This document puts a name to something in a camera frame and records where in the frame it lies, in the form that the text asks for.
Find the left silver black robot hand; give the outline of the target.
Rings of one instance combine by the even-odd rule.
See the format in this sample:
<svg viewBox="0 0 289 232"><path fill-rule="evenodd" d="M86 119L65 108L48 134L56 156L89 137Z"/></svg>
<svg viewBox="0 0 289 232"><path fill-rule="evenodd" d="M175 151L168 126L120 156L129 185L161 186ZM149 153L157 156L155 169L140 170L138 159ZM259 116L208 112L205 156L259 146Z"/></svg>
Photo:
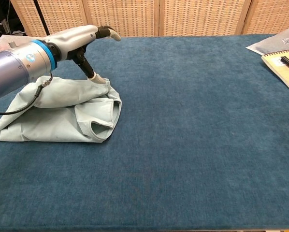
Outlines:
<svg viewBox="0 0 289 232"><path fill-rule="evenodd" d="M66 29L46 37L46 41L53 43L60 51L61 60L73 60L87 76L88 80L105 84L106 81L97 75L87 59L87 46L96 39L112 38L121 41L120 35L110 26L86 25Z"/></svg>

